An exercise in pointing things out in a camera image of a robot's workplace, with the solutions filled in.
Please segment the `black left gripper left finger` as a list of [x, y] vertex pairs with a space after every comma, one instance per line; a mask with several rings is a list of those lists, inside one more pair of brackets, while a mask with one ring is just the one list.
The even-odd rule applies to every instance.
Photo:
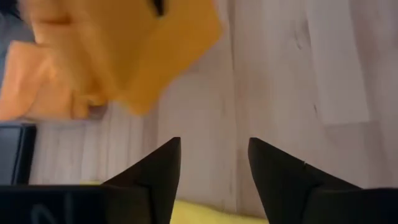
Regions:
[[174, 137], [108, 179], [107, 224], [169, 224], [181, 166], [181, 138]]

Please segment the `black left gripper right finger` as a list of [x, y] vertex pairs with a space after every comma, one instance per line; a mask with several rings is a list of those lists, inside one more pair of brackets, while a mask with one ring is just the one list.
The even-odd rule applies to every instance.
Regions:
[[248, 158], [262, 206], [270, 224], [301, 224], [313, 190], [358, 190], [281, 149], [250, 138]]

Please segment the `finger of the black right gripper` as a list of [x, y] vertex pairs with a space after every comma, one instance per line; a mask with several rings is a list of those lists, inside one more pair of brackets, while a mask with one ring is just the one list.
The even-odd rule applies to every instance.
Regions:
[[151, 0], [152, 4], [155, 7], [155, 11], [159, 17], [162, 17], [165, 14], [165, 0]]

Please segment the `orange microfiber towel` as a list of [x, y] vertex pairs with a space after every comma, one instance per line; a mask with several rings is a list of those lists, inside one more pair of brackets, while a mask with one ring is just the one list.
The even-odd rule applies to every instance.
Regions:
[[60, 76], [95, 105], [148, 112], [221, 35], [214, 0], [21, 0]]
[[0, 121], [100, 119], [106, 109], [73, 91], [58, 76], [45, 48], [11, 42], [0, 89]]

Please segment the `yellow microfiber towel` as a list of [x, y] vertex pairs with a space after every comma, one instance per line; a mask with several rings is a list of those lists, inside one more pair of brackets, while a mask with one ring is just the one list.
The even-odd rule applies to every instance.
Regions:
[[170, 213], [170, 224], [270, 224], [265, 218], [227, 213], [215, 208], [174, 200]]

